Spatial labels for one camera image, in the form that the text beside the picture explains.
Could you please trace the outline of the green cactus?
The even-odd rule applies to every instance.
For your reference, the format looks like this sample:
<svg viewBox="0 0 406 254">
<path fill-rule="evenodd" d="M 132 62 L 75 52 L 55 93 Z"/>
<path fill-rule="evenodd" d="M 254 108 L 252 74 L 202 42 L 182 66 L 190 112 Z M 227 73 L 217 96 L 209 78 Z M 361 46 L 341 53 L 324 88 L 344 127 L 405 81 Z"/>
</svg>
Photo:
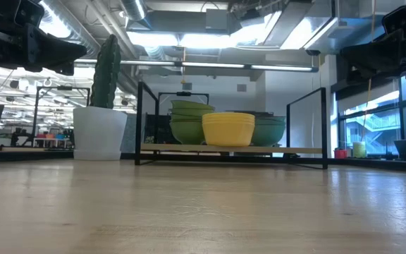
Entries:
<svg viewBox="0 0 406 254">
<path fill-rule="evenodd" d="M 121 68 L 118 38 L 109 35 L 97 56 L 91 88 L 90 106 L 113 109 L 113 101 Z"/>
</svg>

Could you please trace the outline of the white plant pot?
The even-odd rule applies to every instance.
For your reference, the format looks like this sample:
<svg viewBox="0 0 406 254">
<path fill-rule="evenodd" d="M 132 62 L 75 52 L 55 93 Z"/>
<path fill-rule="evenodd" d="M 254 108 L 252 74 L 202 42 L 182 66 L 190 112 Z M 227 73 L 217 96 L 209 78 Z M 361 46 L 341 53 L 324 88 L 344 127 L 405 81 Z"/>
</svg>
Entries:
<svg viewBox="0 0 406 254">
<path fill-rule="evenodd" d="M 121 143 L 128 115 L 100 107 L 73 110 L 74 159 L 116 161 L 121 158 Z"/>
</svg>

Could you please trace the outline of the ceiling tube light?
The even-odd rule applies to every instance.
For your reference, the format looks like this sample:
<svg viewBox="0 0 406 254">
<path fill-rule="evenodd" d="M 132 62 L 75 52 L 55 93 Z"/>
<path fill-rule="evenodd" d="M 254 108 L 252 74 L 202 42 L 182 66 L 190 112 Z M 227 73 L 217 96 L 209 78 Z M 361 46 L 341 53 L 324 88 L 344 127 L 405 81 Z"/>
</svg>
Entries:
<svg viewBox="0 0 406 254">
<path fill-rule="evenodd" d="M 303 66 L 268 66 L 268 65 L 251 65 L 251 69 L 260 71 L 292 71 L 292 72 L 312 72 L 312 67 Z"/>
<path fill-rule="evenodd" d="M 141 60 L 122 60 L 123 65 L 132 66 L 175 66 L 174 61 L 141 61 Z"/>
<path fill-rule="evenodd" d="M 245 67 L 244 64 L 238 63 L 206 63 L 206 62 L 188 62 L 183 61 L 181 62 L 183 67 L 198 67 L 198 68 L 240 68 L 243 69 Z"/>
</svg>

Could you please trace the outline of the yellow-green thread spool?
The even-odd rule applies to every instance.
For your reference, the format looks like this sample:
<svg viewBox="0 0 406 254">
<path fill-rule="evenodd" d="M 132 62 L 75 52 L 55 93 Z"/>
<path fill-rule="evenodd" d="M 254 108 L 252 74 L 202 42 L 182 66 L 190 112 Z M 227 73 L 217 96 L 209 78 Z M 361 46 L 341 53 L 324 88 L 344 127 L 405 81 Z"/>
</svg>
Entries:
<svg viewBox="0 0 406 254">
<path fill-rule="evenodd" d="M 365 158 L 367 156 L 366 143 L 364 141 L 354 142 L 352 145 L 354 158 Z"/>
</svg>

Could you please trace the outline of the black robot station frame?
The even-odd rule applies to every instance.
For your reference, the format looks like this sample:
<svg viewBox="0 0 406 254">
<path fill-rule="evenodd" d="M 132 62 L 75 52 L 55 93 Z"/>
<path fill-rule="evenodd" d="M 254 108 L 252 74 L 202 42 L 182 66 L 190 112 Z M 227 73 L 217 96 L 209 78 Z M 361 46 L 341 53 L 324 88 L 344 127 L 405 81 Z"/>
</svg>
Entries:
<svg viewBox="0 0 406 254">
<path fill-rule="evenodd" d="M 206 97 L 206 104 L 209 105 L 209 94 L 207 93 L 192 93 L 192 92 L 187 92 L 187 91 L 181 91 L 181 92 L 159 92 L 158 93 L 158 99 L 160 100 L 162 95 L 175 95 L 178 97 L 191 97 L 191 96 L 205 96 Z"/>
<path fill-rule="evenodd" d="M 73 147 L 73 110 L 90 104 L 88 87 L 70 84 L 37 87 L 32 119 L 32 146 L 46 149 Z"/>
</svg>

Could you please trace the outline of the silver round air duct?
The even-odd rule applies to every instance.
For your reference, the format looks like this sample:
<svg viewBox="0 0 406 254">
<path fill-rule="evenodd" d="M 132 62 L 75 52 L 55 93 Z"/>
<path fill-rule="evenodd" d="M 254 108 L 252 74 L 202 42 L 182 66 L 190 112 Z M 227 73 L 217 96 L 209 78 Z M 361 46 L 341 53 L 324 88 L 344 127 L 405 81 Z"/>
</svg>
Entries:
<svg viewBox="0 0 406 254">
<path fill-rule="evenodd" d="M 147 16 L 144 0 L 120 0 L 120 3 L 129 20 L 139 21 Z"/>
<path fill-rule="evenodd" d="M 95 59 L 99 44 L 60 0 L 41 0 L 44 17 L 39 28 L 61 40 L 86 47 L 84 59 Z"/>
</svg>

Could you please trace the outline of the black aluminium table frame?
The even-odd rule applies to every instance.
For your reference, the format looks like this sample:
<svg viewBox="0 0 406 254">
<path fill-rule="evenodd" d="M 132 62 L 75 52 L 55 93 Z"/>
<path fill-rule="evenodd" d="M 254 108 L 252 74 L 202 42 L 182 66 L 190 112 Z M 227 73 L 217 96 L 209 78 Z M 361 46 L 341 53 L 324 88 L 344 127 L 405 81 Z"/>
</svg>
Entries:
<svg viewBox="0 0 406 254">
<path fill-rule="evenodd" d="M 72 159 L 72 152 L 0 152 L 0 162 L 21 162 L 42 159 Z M 216 163 L 253 163 L 253 164 L 307 164 L 316 169 L 318 165 L 327 169 L 332 165 L 362 168 L 384 169 L 406 172 L 406 161 L 376 159 L 323 159 L 323 158 L 282 158 L 282 157 L 228 157 L 212 155 L 152 155 L 141 154 L 140 161 L 177 161 L 177 162 L 216 162 Z"/>
</svg>

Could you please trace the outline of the wooden shelf black metal frame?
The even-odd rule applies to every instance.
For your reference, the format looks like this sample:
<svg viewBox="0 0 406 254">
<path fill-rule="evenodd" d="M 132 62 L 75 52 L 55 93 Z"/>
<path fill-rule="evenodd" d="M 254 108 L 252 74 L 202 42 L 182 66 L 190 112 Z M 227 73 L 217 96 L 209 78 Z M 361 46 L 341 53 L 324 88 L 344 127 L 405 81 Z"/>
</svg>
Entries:
<svg viewBox="0 0 406 254">
<path fill-rule="evenodd" d="M 143 143 L 142 106 L 143 94 L 147 93 L 154 100 L 154 142 Z M 321 103 L 321 147 L 305 148 L 290 146 L 290 108 L 311 95 L 320 94 Z M 256 164 L 295 164 L 316 169 L 320 164 L 323 170 L 328 168 L 328 126 L 326 88 L 320 87 L 305 96 L 286 105 L 286 142 L 285 147 L 217 147 L 208 145 L 174 145 L 158 144 L 158 120 L 160 97 L 154 94 L 144 82 L 137 84 L 137 113 L 135 129 L 135 153 L 133 159 L 136 165 L 148 164 L 155 161 L 179 162 L 220 162 L 220 163 L 256 163 Z"/>
</svg>

